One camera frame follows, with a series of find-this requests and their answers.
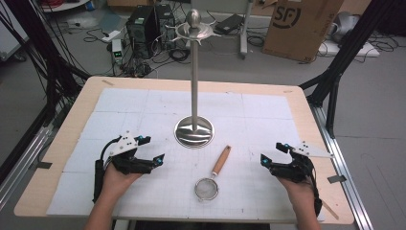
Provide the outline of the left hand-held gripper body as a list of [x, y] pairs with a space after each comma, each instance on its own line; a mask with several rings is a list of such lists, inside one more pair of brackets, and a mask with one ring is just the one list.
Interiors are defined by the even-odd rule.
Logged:
[[141, 146], [136, 143], [135, 138], [127, 131], [119, 138], [117, 146], [109, 153], [108, 160], [117, 171], [123, 174], [151, 173], [152, 161], [135, 157], [138, 147]]

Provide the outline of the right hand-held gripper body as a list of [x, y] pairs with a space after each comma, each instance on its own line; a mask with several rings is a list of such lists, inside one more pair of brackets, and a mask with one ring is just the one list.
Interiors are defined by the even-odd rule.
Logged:
[[311, 157], [332, 157], [332, 153], [312, 146], [306, 141], [292, 147], [288, 154], [291, 156], [292, 161], [288, 164], [273, 163], [270, 172], [276, 177], [289, 179], [295, 183], [302, 182], [308, 176], [312, 176], [314, 165], [311, 161]]

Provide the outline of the person's right hand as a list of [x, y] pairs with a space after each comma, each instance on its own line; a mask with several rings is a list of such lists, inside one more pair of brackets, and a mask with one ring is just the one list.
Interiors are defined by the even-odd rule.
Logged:
[[289, 200], [295, 211], [314, 211], [314, 194], [312, 187], [306, 183], [294, 183], [284, 178], [278, 178], [287, 191]]

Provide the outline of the person's left hand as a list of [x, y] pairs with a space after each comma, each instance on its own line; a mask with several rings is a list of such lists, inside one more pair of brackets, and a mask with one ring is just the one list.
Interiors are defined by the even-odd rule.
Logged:
[[141, 173], [123, 174], [117, 171], [113, 164], [109, 164], [104, 175], [100, 199], [117, 201], [141, 176]]

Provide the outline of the white grid mat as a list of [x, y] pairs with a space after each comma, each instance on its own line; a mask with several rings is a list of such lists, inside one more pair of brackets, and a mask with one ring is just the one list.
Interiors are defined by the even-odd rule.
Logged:
[[[191, 113], [191, 95], [181, 91], [107, 88], [67, 161], [47, 210], [50, 216], [86, 216], [93, 207], [95, 162], [113, 149], [112, 139], [129, 131], [150, 136], [137, 157], [164, 154], [164, 164], [138, 179], [115, 209], [120, 218], [239, 222], [292, 222], [294, 212], [284, 187], [260, 164], [267, 155], [288, 163], [277, 143], [301, 143], [290, 107], [282, 96], [200, 93], [198, 113], [214, 125], [214, 139], [202, 149], [187, 149], [174, 126]], [[215, 178], [218, 195], [200, 201], [194, 185], [210, 177], [226, 146], [231, 152]]]

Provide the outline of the tan tape strip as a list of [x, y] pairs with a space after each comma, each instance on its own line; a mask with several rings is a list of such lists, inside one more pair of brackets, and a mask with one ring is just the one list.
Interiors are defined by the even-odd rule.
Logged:
[[335, 219], [339, 219], [339, 216], [332, 210], [332, 208], [325, 202], [322, 200], [322, 205], [323, 207], [329, 211], [329, 213], [335, 218]]

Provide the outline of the silver metal utensil stand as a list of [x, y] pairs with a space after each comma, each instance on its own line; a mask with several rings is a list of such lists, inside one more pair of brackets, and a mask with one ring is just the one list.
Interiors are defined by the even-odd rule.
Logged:
[[201, 41], [212, 35], [210, 24], [201, 21], [200, 12], [191, 9], [186, 15], [186, 22], [174, 27], [176, 38], [185, 39], [191, 45], [191, 93], [192, 115], [179, 120], [174, 127], [175, 140], [183, 147], [200, 149], [208, 146], [214, 139], [214, 125], [205, 117], [198, 115], [198, 49]]

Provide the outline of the white device with green light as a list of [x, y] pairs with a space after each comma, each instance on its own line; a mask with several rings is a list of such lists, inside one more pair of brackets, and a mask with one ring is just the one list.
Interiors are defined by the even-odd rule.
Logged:
[[115, 63], [123, 62], [123, 44], [120, 39], [113, 39], [111, 42], [111, 53]]

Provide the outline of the black computer tower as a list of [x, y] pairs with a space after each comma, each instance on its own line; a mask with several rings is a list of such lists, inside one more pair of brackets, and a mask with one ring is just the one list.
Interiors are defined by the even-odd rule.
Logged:
[[175, 31], [175, 18], [169, 4], [160, 4], [155, 6], [157, 23], [159, 26], [161, 46], [163, 50], [174, 49], [176, 46]]
[[159, 35], [154, 7], [138, 5], [125, 25], [134, 51], [142, 58], [151, 58], [152, 42]]

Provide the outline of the white power strip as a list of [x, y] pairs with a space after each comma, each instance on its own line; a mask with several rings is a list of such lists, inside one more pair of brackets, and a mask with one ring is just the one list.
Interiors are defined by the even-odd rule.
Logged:
[[112, 39], [115, 39], [120, 33], [121, 33], [120, 31], [113, 31], [105, 35], [101, 40], [103, 42], [110, 42]]

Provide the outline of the brown cardboard box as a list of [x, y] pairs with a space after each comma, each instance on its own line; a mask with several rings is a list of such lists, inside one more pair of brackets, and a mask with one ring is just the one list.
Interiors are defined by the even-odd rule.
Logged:
[[311, 62], [344, 0], [277, 0], [262, 51]]

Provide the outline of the white flat board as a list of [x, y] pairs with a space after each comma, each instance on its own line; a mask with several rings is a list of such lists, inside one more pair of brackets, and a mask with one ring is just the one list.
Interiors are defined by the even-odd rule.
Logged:
[[[319, 47], [318, 54], [323, 57], [335, 57], [340, 53], [339, 44], [332, 40], [325, 40]], [[345, 49], [346, 54], [352, 54], [356, 57], [377, 58], [380, 53], [369, 43], [364, 43], [360, 48], [350, 47]]]

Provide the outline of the white stand pole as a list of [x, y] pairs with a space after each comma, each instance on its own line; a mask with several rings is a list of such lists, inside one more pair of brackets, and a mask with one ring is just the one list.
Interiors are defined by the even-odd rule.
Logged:
[[247, 7], [243, 18], [242, 29], [239, 33], [239, 55], [242, 59], [245, 59], [248, 54], [247, 29], [253, 5], [254, 0], [247, 0]]

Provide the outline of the black flat device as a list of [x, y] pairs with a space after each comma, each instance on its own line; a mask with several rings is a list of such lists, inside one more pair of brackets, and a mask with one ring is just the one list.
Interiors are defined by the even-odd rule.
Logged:
[[214, 30], [220, 35], [236, 35], [239, 33], [243, 17], [234, 13], [226, 19], [218, 22]]

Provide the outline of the grey rounded appliance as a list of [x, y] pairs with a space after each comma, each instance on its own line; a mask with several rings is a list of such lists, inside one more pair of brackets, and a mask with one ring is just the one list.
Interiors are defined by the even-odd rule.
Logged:
[[358, 21], [358, 15], [348, 11], [339, 12], [330, 27], [329, 35], [331, 39], [336, 43], [340, 43], [343, 37], [354, 29]]

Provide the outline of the white round table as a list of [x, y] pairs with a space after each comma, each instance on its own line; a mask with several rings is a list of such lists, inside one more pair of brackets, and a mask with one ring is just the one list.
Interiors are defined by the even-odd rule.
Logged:
[[84, 6], [90, 0], [43, 0], [39, 7], [44, 12], [62, 12]]

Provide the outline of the wooden-handled mesh strainer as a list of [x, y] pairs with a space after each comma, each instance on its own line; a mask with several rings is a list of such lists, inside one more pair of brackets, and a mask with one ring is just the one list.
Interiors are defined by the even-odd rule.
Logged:
[[218, 156], [210, 177], [200, 178], [194, 185], [194, 193], [200, 201], [213, 200], [218, 195], [218, 185], [215, 178], [221, 172], [232, 147], [226, 146]]

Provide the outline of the aluminium rail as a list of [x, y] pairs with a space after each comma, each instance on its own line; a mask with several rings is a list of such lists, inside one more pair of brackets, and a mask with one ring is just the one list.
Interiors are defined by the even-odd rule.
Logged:
[[337, 140], [329, 134], [326, 128], [327, 115], [321, 107], [315, 107], [312, 105], [310, 109], [325, 142], [325, 146], [333, 155], [332, 164], [336, 174], [345, 177], [345, 179], [340, 179], [340, 184], [342, 185], [347, 201], [349, 202], [358, 230], [374, 230], [367, 210], [353, 182], [350, 170], [339, 144]]
[[6, 206], [15, 188], [21, 182], [36, 157], [44, 150], [45, 144], [54, 131], [52, 125], [42, 126], [28, 139], [22, 154], [11, 168], [11, 171], [0, 184], [0, 211]]

